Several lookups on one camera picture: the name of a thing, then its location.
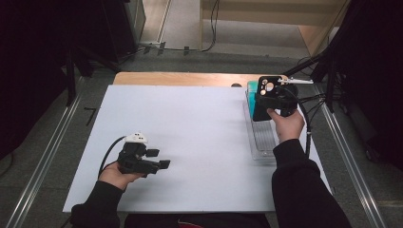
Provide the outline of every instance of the hand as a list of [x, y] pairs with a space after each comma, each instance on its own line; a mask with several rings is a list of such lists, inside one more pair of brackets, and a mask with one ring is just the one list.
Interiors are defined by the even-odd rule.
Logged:
[[122, 174], [119, 171], [119, 164], [117, 162], [108, 165], [101, 173], [99, 181], [110, 183], [122, 190], [125, 190], [129, 183], [142, 177], [144, 174]]
[[291, 116], [282, 117], [274, 109], [268, 108], [267, 114], [276, 123], [276, 132], [280, 143], [299, 139], [305, 122], [298, 110], [295, 110]]

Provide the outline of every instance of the blue object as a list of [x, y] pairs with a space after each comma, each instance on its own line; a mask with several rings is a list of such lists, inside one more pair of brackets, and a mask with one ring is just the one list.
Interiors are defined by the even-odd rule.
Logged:
[[251, 118], [253, 117], [253, 113], [255, 110], [255, 93], [257, 89], [258, 89], [258, 81], [248, 82], [247, 96], [248, 96], [249, 113], [251, 115]]

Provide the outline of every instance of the metal rail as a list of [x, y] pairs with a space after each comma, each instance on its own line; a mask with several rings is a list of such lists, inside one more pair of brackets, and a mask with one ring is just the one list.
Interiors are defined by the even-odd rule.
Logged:
[[53, 135], [50, 138], [47, 148], [45, 149], [44, 154], [42, 155], [41, 160], [38, 162], [38, 165], [35, 168], [28, 184], [26, 185], [18, 203], [10, 217], [10, 220], [6, 227], [14, 228], [21, 227], [29, 208], [33, 204], [33, 201], [41, 187], [41, 184], [45, 178], [45, 175], [48, 172], [48, 169], [51, 165], [51, 162], [56, 154], [56, 151], [59, 147], [61, 140], [63, 139], [66, 130], [70, 124], [70, 121], [74, 115], [75, 110], [77, 109], [78, 103], [81, 100], [81, 88], [83, 87], [84, 79], [80, 77], [77, 83], [77, 96], [72, 102], [71, 106], [67, 107], [65, 112], [63, 113], [62, 118], [56, 126]]
[[[321, 88], [317, 85], [316, 90], [317, 93], [322, 93]], [[387, 225], [379, 212], [367, 182], [364, 180], [364, 177], [362, 176], [361, 171], [355, 162], [355, 158], [350, 150], [349, 145], [347, 144], [346, 139], [344, 138], [340, 126], [338, 125], [335, 114], [330, 112], [327, 105], [322, 106], [322, 111], [336, 140], [340, 155], [344, 160], [347, 171], [350, 174], [350, 178], [352, 179], [353, 185], [358, 193], [359, 199], [362, 203], [365, 213], [367, 214], [369, 222], [374, 228], [386, 228]]]

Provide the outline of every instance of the black wire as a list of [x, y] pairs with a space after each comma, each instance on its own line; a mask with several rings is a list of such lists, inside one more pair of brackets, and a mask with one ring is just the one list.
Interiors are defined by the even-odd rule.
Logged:
[[63, 225], [60, 228], [64, 228], [66, 227], [66, 225], [68, 224], [68, 222], [70, 221], [71, 216], [68, 217], [68, 219], [65, 221], [65, 223], [63, 223]]
[[288, 88], [281, 87], [281, 86], [278, 86], [278, 88], [283, 89], [283, 90], [287, 91], [289, 94], [291, 94], [297, 100], [297, 103], [302, 111], [302, 115], [304, 116], [305, 122], [306, 122], [305, 155], [307, 158], [309, 158], [309, 154], [310, 154], [310, 150], [311, 150], [311, 122], [309, 120], [308, 113], [306, 112], [305, 107], [300, 102], [299, 98], [292, 91], [290, 91]]
[[0, 178], [3, 177], [9, 170], [11, 169], [12, 165], [14, 164], [14, 154], [10, 153], [10, 163], [9, 166], [0, 174]]
[[124, 64], [127, 60], [129, 60], [129, 59], [130, 59], [131, 57], [133, 57], [134, 55], [136, 55], [136, 54], [138, 54], [138, 53], [140, 53], [140, 52], [143, 52], [143, 51], [145, 51], [145, 48], [138, 49], [136, 52], [127, 55], [127, 56], [125, 57], [125, 59], [119, 63], [119, 66], [121, 66], [122, 64]]
[[109, 149], [106, 151], [106, 154], [104, 156], [104, 159], [102, 160], [101, 166], [100, 166], [100, 170], [98, 172], [98, 178], [101, 176], [102, 171], [104, 170], [104, 165], [105, 165], [105, 161], [107, 159], [107, 156], [109, 155], [110, 151], [113, 149], [113, 146], [115, 146], [116, 143], [118, 143], [120, 140], [122, 140], [125, 136], [122, 136], [121, 138], [117, 139], [110, 147]]
[[165, 48], [165, 47], [164, 48], [160, 48], [160, 47], [145, 47], [145, 46], [142, 46], [142, 47], [143, 48], [156, 49], [156, 50], [196, 51], [196, 52], [209, 51], [216, 44], [216, 39], [217, 39], [217, 20], [219, 18], [219, 9], [220, 9], [220, 0], [216, 0], [216, 2], [214, 3], [214, 7], [211, 10], [211, 16], [210, 16], [210, 24], [211, 24], [211, 29], [213, 31], [213, 41], [211, 42], [210, 47], [208, 47], [207, 49], [199, 50], [199, 49], [179, 49], [179, 48]]
[[317, 105], [316, 105], [317, 110], [315, 110], [314, 114], [312, 115], [312, 117], [311, 117], [311, 122], [312, 122], [312, 120], [314, 119], [314, 117], [315, 117], [315, 115], [317, 114], [317, 112], [319, 111], [319, 108], [320, 108], [323, 104], [325, 104], [325, 101], [324, 101], [324, 100], [323, 100], [323, 101], [320, 101], [319, 103], [317, 103]]
[[310, 113], [312, 110], [314, 110], [315, 108], [317, 108], [318, 105], [322, 105], [323, 102], [324, 102], [324, 100], [323, 100], [323, 101], [319, 101], [317, 104], [315, 104], [315, 106], [311, 107], [311, 109], [308, 110], [308, 113]]
[[[297, 62], [297, 66], [299, 65], [299, 63], [300, 63], [302, 60], [308, 59], [308, 58], [311, 59], [311, 56], [306, 56], [306, 57], [303, 57], [303, 58], [299, 59], [298, 62]], [[306, 75], [306, 76], [311, 76], [310, 73], [305, 73], [305, 72], [302, 71], [302, 70], [300, 70], [299, 72], [301, 72], [302, 74], [304, 74], [304, 75]]]
[[310, 101], [312, 101], [312, 100], [316, 100], [316, 99], [318, 99], [318, 98], [325, 98], [325, 97], [326, 97], [326, 94], [325, 94], [325, 93], [320, 93], [320, 94], [317, 94], [317, 95], [312, 96], [312, 97], [300, 98], [299, 100], [300, 100], [302, 103], [306, 103], [306, 102], [310, 102]]
[[[213, 27], [213, 15], [214, 15], [214, 9], [217, 7], [216, 10], [216, 21]], [[213, 31], [213, 41], [211, 42], [211, 45], [209, 48], [204, 49], [202, 51], [209, 51], [213, 46], [216, 44], [216, 38], [217, 38], [217, 19], [219, 18], [219, 10], [220, 10], [220, 0], [217, 0], [214, 3], [213, 10], [211, 10], [211, 16], [210, 16], [210, 24], [211, 24], [211, 30]]]

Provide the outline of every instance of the wooden panel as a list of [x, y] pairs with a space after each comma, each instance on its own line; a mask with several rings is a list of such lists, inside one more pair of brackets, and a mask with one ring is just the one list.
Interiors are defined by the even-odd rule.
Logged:
[[141, 42], [160, 43], [171, 0], [144, 0], [145, 24]]
[[316, 56], [325, 44], [332, 29], [341, 24], [350, 0], [337, 1], [334, 11], [324, 15], [318, 26], [299, 26], [302, 38], [311, 56]]
[[[203, 18], [210, 19], [216, 0], [202, 0]], [[339, 12], [345, 0], [220, 0], [219, 19], [288, 25], [321, 26]]]
[[114, 85], [143, 86], [231, 86], [247, 87], [262, 74], [181, 73], [181, 72], [120, 72]]

